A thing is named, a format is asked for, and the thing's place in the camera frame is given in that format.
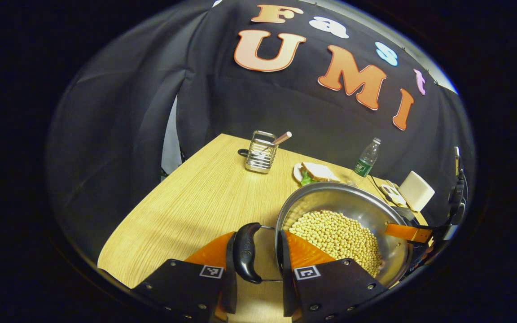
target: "metal utensil holder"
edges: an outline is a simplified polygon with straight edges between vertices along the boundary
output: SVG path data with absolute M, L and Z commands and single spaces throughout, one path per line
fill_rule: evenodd
M 272 138 L 271 141 L 259 139 L 259 135 Z M 272 142 L 276 136 L 264 131 L 253 132 L 250 140 L 248 155 L 246 155 L 245 168 L 250 171 L 260 172 L 263 174 L 271 170 L 272 162 L 275 160 L 276 149 L 279 145 L 273 145 Z

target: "plastic water bottle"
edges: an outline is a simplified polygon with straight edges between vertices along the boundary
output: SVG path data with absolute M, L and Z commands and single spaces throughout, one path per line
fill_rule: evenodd
M 380 139 L 374 138 L 370 145 L 366 147 L 363 153 L 360 155 L 359 161 L 356 163 L 355 169 L 351 172 L 347 184 L 353 186 L 359 186 L 364 178 L 370 172 L 370 169 L 378 159 L 378 151 L 380 149 Z

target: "pot handle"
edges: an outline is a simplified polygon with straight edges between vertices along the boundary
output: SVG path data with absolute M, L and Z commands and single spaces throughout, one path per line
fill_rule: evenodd
M 254 271 L 254 234 L 261 228 L 258 222 L 243 225 L 238 229 L 232 246 L 234 269 L 247 282 L 260 284 L 263 279 Z

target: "bread slice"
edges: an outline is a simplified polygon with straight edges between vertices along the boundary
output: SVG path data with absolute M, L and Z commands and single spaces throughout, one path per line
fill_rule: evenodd
M 302 163 L 302 169 L 306 170 L 310 177 L 313 180 L 317 180 L 318 182 L 338 182 L 340 183 L 340 179 L 332 173 L 330 168 L 315 164 L 315 163 Z

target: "sandwich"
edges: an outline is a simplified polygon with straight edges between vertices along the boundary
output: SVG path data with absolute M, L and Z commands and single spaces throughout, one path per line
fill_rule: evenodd
M 300 164 L 300 174 L 302 174 L 302 180 L 300 180 L 301 186 L 312 182 L 340 183 L 340 179 L 332 173 L 330 168 L 320 164 L 302 163 Z

